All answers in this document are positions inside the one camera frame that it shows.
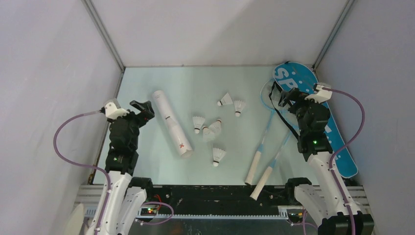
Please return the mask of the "white shuttlecock tube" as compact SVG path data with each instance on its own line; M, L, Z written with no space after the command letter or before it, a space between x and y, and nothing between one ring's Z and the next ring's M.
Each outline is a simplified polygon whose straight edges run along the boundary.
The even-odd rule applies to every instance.
M153 92L152 97L156 102L157 109L168 129L178 154L183 159L191 157L194 150L176 118L166 94L164 91L158 90Z

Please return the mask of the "white shuttlecock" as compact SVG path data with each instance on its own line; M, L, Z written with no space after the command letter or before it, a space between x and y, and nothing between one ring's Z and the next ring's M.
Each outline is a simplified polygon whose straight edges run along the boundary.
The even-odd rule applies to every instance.
M203 126L202 131L203 131L204 142L209 142L215 139L216 135L209 127Z
M235 100L234 101L234 108L235 108L235 116L240 117L242 111L246 107L246 102L243 100Z
M209 129L216 135L220 135L222 131L222 121L217 119L214 123L209 126Z
M220 148L214 147L212 149L212 156L213 156L213 166L217 167L220 163L220 161L223 159L223 157L226 155L226 151Z
M219 101L217 101L218 106L231 105L231 104L233 104L233 100L229 93L226 93Z
M206 119L204 117L200 117L200 116L193 116L192 117L192 121L193 121L193 125L194 125L194 132L196 134L200 133L200 130L203 127L203 124L204 124L205 120Z

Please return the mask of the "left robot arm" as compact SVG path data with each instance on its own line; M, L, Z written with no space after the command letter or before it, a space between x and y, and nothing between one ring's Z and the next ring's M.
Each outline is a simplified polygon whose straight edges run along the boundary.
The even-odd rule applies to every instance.
M108 101L103 108L110 123L110 144L104 168L106 183L86 232L88 235L128 234L140 206L151 203L155 197L151 187L130 184L138 160L139 129L154 118L154 110L150 101L133 100L130 105L139 113L121 108L116 99Z

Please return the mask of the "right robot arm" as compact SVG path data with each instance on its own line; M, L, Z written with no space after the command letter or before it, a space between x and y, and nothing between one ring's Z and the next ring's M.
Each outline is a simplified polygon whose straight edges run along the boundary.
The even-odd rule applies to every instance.
M278 105L288 107L299 127L298 151L313 168L323 196L310 183L298 184L285 190L285 200L292 205L301 203L317 226L320 235L370 235L374 220L363 213L350 195L335 163L336 152L325 134L331 117L323 105L331 98L329 88L308 94L298 88L282 91Z

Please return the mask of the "blue badminton racket left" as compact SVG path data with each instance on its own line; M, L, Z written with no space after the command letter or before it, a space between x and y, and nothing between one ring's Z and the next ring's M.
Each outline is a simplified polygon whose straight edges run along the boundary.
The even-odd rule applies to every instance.
M263 86L260 90L261 103L263 104L263 106L265 108L267 108L270 111L270 116L268 118L265 131L262 134L261 142L259 143L259 146L258 146L258 148L257 148L257 150L256 150L256 152L253 156L253 160L252 160L252 163L250 165L250 169L248 171L248 174L247 174L245 182L244 182L248 186L251 186L253 184L254 175L255 175L255 172L257 170L258 163L260 161L260 158L261 158L261 155L262 155L262 152L263 152L263 149L264 149L265 138L266 138L266 136L269 132L273 116L276 113L274 107L271 104L271 100L269 98L269 94L272 91L272 86L274 85L274 83L275 83L275 80L270 79L269 81L267 81L263 84Z

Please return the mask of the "blue badminton racket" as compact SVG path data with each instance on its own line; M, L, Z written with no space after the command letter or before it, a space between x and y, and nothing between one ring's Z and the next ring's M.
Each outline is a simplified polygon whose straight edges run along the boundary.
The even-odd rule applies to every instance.
M269 81L267 81L263 84L263 86L260 90L261 103L263 104L263 106L265 108L267 108L270 111L270 116L268 118L265 131L262 134L261 142L259 143L259 146L258 146L258 148L257 148L257 150L256 150L256 152L253 156L253 160L252 160L252 163L250 165L250 169L248 171L248 174L247 174L245 182L244 182L248 186L251 186L253 184L254 175L255 175L255 172L257 170L258 163L260 161L260 158L261 158L261 155L262 155L262 152L263 152L263 149L264 149L265 138L266 138L266 136L269 132L273 116L276 113L274 107L271 104L271 100L269 98L269 94L272 91L272 86L274 85L274 83L275 83L275 80L270 79Z
M279 158L279 156L282 154L282 151L285 147L285 145L287 144L290 136L291 136L291 132L290 130L287 131L284 140L282 141L281 145L279 146L279 149L277 150L275 156L271 159L271 161L269 162L267 168L264 170L260 180L258 181L258 183L256 184L254 190L252 191L252 193L250 194L250 197L253 200L257 200L260 193L262 192L265 184L268 181L268 178L271 176L273 169L275 168L276 164L277 164L277 160Z

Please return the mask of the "blue badminton racket right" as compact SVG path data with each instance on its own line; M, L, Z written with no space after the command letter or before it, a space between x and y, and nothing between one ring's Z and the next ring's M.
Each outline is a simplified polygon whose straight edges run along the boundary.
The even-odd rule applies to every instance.
M262 192L265 184L268 181L268 178L271 176L273 169L275 168L276 164L277 164L277 160L279 158L279 156L282 154L282 151L285 147L285 145L287 144L290 136L291 136L291 132L290 130L287 131L284 140L282 141L281 145L279 146L279 149L277 150L275 156L271 159L271 161L269 162L267 168L264 170L260 180L258 181L258 183L256 184L254 190L252 191L252 193L250 194L250 197L253 200L257 200L260 193Z

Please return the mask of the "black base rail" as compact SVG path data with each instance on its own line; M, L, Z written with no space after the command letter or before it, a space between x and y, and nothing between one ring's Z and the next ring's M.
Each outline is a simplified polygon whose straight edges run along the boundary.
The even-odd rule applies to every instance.
M254 186L153 186L139 218L280 219L303 206L286 186L265 186L257 200Z

